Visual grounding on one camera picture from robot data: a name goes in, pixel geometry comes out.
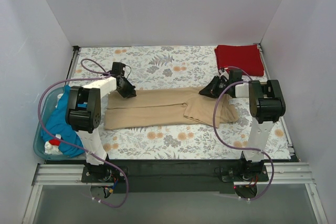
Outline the beige t shirt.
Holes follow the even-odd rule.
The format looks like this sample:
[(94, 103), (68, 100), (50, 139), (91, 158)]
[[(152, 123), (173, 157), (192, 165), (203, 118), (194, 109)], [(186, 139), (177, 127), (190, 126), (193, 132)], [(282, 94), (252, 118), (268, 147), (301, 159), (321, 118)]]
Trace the beige t shirt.
[[(133, 127), (166, 125), (213, 125), (216, 98), (199, 94), (202, 87), (138, 90), (136, 97), (123, 98), (119, 93), (109, 94), (104, 115), (104, 128), (117, 130)], [(217, 127), (239, 119), (235, 107), (225, 94), (217, 107)]]

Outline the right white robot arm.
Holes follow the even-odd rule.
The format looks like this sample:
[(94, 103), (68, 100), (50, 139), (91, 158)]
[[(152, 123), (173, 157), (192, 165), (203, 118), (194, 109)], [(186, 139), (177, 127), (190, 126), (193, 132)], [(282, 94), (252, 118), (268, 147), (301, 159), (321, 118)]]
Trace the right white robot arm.
[[(210, 84), (203, 88), (200, 95), (209, 98), (216, 98), (213, 111), (213, 129), (218, 140), (228, 148), (240, 150), (242, 158), (251, 163), (264, 160), (269, 155), (265, 152), (265, 147), (270, 132), (279, 119), (285, 114), (286, 104), (278, 80), (225, 80), (215, 76)], [(217, 107), (221, 98), (229, 94), (233, 98), (248, 98), (249, 111), (252, 116), (252, 126), (246, 147), (235, 147), (229, 145), (218, 135), (215, 122)]]

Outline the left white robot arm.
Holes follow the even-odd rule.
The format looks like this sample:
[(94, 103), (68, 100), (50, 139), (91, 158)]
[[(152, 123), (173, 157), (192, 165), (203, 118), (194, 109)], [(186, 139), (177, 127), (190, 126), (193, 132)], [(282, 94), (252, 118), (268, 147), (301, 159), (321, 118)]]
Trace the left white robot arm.
[(65, 121), (79, 136), (86, 152), (86, 163), (96, 166), (93, 175), (100, 182), (111, 178), (112, 170), (104, 163), (108, 154), (102, 146), (98, 127), (101, 99), (116, 91), (123, 98), (136, 96), (135, 86), (126, 77), (95, 78), (90, 84), (72, 86), (69, 91)]

